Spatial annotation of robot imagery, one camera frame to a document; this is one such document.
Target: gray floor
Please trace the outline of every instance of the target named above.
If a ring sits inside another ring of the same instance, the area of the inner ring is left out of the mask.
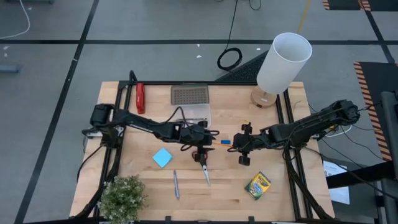
[[[26,8],[31,7],[27,12],[32,27],[17,39],[78,40],[92,2],[26,3]],[[305,3],[267,0],[260,11],[252,11],[247,1],[239,1],[232,38],[273,39],[281,32],[296,32]],[[232,0],[100,0],[87,39],[227,39],[233,7]],[[391,22],[398,13],[373,15],[383,37],[398,40],[397,26]],[[26,25],[18,2],[0,2],[0,37],[20,32]],[[326,11],[320,1],[312,2],[302,35],[310,40],[377,40],[363,11]],[[258,44],[230,46],[242,50],[243,62],[269,48]],[[126,79],[130,69],[139,80],[215,80],[225,74],[216,66],[224,48],[225,44],[85,45],[25,222],[68,217],[83,156],[80,131],[88,126],[101,82]],[[398,46],[390,45],[389,49],[398,60]],[[6,127],[0,138],[0,177],[8,180],[0,182],[2,223],[12,223],[16,217],[75,50],[76,45],[69,44],[0,45],[1,64],[23,65],[17,75],[0,75],[0,102],[4,105],[0,117]],[[223,63],[234,60],[234,55],[229,55]],[[315,109],[345,98],[364,106],[353,68],[355,60],[386,62],[380,46],[313,46],[313,56],[296,80],[304,82]],[[371,127],[366,113],[358,126]],[[348,135],[380,155],[372,132],[352,129]],[[326,141],[361,164],[380,162],[344,136]],[[322,143],[320,149],[327,156],[346,160]],[[336,214],[347,216],[345,211]]]

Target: blue sticky note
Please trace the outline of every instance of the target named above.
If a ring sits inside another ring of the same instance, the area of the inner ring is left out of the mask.
[[[231,144],[231,141],[230,140],[221,140],[221,143],[222,144]]]
[[[152,158],[163,168],[173,159],[173,156],[165,148],[162,148]]]

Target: green plant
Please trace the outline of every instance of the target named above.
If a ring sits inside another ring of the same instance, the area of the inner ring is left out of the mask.
[[[115,177],[113,182],[105,182],[106,186],[98,202],[99,210],[104,218],[112,224],[127,223],[138,220],[138,211],[146,207],[145,185],[138,175]]]

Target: wooden lamp base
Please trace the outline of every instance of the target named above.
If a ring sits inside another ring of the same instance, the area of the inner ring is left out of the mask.
[[[260,108],[267,108],[275,103],[276,95],[266,93],[259,86],[256,86],[251,92],[250,99],[254,105]]]

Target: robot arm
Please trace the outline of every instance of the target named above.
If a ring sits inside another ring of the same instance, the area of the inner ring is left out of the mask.
[[[218,134],[217,131],[205,129],[207,127],[207,122],[205,121],[192,125],[184,122],[158,123],[151,119],[132,114],[128,110],[116,110],[113,105],[107,104],[95,106],[90,124],[93,126],[93,129],[83,130],[83,134],[91,130],[101,131],[103,134],[101,143],[108,147],[118,146],[117,140],[120,135],[116,129],[118,126],[130,126],[152,133],[157,139],[163,142],[174,142],[189,146],[210,146],[212,140],[215,139],[214,136]]]
[[[358,107],[353,102],[340,100],[296,122],[263,128],[260,134],[251,134],[251,124],[243,124],[244,134],[235,134],[233,148],[242,153],[239,163],[248,166],[250,164],[248,154],[255,149],[304,147],[314,134],[319,134],[330,126],[355,124],[360,116]]]

